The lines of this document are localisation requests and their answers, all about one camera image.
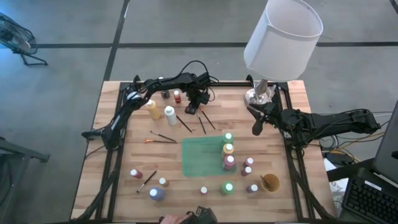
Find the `black keyboard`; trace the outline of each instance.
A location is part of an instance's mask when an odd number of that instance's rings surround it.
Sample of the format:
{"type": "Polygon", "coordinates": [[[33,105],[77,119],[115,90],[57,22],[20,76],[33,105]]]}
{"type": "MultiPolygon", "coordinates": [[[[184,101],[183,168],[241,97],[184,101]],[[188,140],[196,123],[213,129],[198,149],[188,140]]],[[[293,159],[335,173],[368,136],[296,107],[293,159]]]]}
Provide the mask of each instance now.
{"type": "Polygon", "coordinates": [[[342,206],[371,223],[398,224],[398,198],[360,177],[350,178],[342,206]]]}

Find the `paintbrush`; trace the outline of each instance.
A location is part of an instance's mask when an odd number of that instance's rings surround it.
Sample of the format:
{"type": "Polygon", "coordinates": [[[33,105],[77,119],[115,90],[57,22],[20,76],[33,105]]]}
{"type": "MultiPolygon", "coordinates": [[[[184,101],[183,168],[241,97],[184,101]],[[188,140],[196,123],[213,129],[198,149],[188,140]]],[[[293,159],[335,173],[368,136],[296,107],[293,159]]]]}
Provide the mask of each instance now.
{"type": "Polygon", "coordinates": [[[207,119],[207,121],[211,124],[211,126],[214,128],[214,130],[216,129],[216,127],[214,127],[213,123],[210,121],[210,119],[207,117],[207,115],[205,114],[205,112],[203,110],[201,110],[201,108],[199,107],[199,110],[201,111],[201,113],[203,113],[203,115],[205,115],[205,118],[207,119]]]}
{"type": "Polygon", "coordinates": [[[141,185],[141,187],[137,190],[137,193],[139,193],[140,190],[148,183],[148,181],[151,180],[151,178],[156,174],[156,172],[157,172],[157,171],[155,170],[155,172],[154,172],[153,174],[151,174],[147,180],[145,180],[145,182],[144,182],[144,183],[141,185]]]}
{"type": "Polygon", "coordinates": [[[188,126],[181,120],[181,118],[178,115],[176,115],[176,117],[192,133],[192,130],[188,128],[188,126]]]}
{"type": "Polygon", "coordinates": [[[157,140],[152,140],[152,139],[145,139],[144,143],[148,143],[148,142],[174,143],[174,144],[177,143],[177,142],[157,141],[157,140]]]}
{"type": "Polygon", "coordinates": [[[155,135],[157,135],[157,136],[160,136],[160,137],[162,137],[162,138],[166,138],[166,139],[168,139],[168,140],[170,140],[170,141],[173,141],[173,142],[177,142],[176,140],[174,140],[174,139],[170,139],[169,137],[166,137],[166,136],[164,136],[164,135],[162,135],[162,134],[159,134],[159,133],[156,133],[156,132],[154,132],[154,131],[150,131],[152,134],[155,134],[155,135]]]}
{"type": "Polygon", "coordinates": [[[199,117],[199,114],[197,113],[197,115],[198,115],[198,118],[199,118],[199,121],[200,121],[200,124],[201,124],[201,128],[203,128],[203,132],[206,134],[205,127],[204,127],[204,125],[203,125],[203,123],[202,123],[202,121],[201,121],[201,119],[199,117]]]}
{"type": "Polygon", "coordinates": [[[261,177],[262,183],[264,183],[264,185],[266,186],[266,188],[267,188],[267,189],[271,189],[271,184],[270,184],[262,175],[260,175],[260,177],[261,177]]]}

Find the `keyboard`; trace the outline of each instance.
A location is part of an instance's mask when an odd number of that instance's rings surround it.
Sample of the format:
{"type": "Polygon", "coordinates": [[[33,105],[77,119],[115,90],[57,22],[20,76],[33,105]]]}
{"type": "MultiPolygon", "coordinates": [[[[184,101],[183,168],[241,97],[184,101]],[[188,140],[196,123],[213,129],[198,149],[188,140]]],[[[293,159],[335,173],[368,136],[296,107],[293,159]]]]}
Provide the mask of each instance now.
{"type": "Polygon", "coordinates": [[[397,192],[398,189],[385,180],[362,170],[362,175],[350,178],[342,207],[371,223],[398,224],[397,192]],[[370,175],[373,175],[371,180],[367,178],[370,175]]]}

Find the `wooden table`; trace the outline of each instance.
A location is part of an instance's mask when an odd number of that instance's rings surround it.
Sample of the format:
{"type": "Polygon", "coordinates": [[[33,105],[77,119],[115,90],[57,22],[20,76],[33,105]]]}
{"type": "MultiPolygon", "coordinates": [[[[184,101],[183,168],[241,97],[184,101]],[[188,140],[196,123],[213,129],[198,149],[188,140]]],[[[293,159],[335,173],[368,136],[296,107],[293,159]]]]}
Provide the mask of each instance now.
{"type": "MultiPolygon", "coordinates": [[[[120,82],[104,82],[98,109],[95,115],[94,128],[100,128],[109,123],[114,115],[116,98],[120,82]]],[[[294,108],[310,112],[307,93],[303,81],[289,82],[290,97],[294,108]]],[[[161,111],[167,105],[173,106],[181,119],[193,130],[188,132],[181,123],[169,126],[164,115],[160,120],[150,118],[143,107],[133,112],[127,127],[126,143],[119,178],[118,194],[114,210],[114,222],[157,222],[160,216],[166,214],[183,215],[187,211],[195,211],[197,206],[211,207],[219,222],[276,222],[295,221],[295,207],[287,167],[284,143],[278,129],[271,125],[264,125],[260,136],[253,136],[251,128],[254,118],[244,106],[243,96],[248,87],[214,87],[215,101],[203,106],[203,110],[215,125],[214,130],[207,120],[202,117],[207,135],[204,135],[197,116],[185,114],[184,108],[188,100],[182,96],[182,103],[177,105],[171,97],[163,100],[160,93],[152,96],[161,111]],[[177,140],[178,144],[149,143],[145,139],[163,140],[149,131],[153,130],[177,140]],[[223,133],[234,135],[234,155],[238,169],[234,175],[217,177],[188,178],[182,174],[183,138],[201,136],[219,136],[223,133]],[[240,170],[247,157],[254,158],[253,172],[242,177],[240,170]],[[130,176],[131,169],[143,172],[143,179],[130,176]],[[157,170],[157,174],[143,190],[137,194],[136,190],[148,176],[157,170]],[[259,176],[275,174],[281,182],[276,193],[256,192],[248,194],[244,189],[259,183],[259,176]],[[165,177],[170,185],[165,188],[166,199],[155,203],[148,196],[151,187],[161,187],[159,178],[165,177]],[[224,181],[234,182],[236,191],[232,195],[222,196],[220,185],[224,181]],[[208,187],[208,194],[201,195],[200,187],[208,187]]],[[[101,140],[90,142],[88,151],[103,145],[101,140]]],[[[92,154],[84,163],[72,218],[78,217],[91,203],[100,189],[103,175],[106,151],[104,149],[92,154]]],[[[311,191],[326,210],[334,215],[335,208],[331,191],[323,165],[321,152],[316,146],[309,146],[305,150],[305,166],[311,191]]],[[[303,193],[300,190],[302,207],[307,216],[307,209],[303,193]]],[[[106,216],[107,201],[104,204],[106,216]]]]}

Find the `white paint bottle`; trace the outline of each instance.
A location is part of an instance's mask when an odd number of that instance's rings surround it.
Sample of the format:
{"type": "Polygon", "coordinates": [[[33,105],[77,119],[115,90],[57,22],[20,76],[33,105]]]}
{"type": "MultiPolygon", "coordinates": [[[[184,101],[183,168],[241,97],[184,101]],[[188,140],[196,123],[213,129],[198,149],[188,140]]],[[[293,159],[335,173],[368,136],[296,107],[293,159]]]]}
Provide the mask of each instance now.
{"type": "Polygon", "coordinates": [[[164,115],[170,126],[174,126],[177,124],[177,116],[175,115],[175,111],[172,106],[166,106],[166,108],[164,109],[164,115]]]}

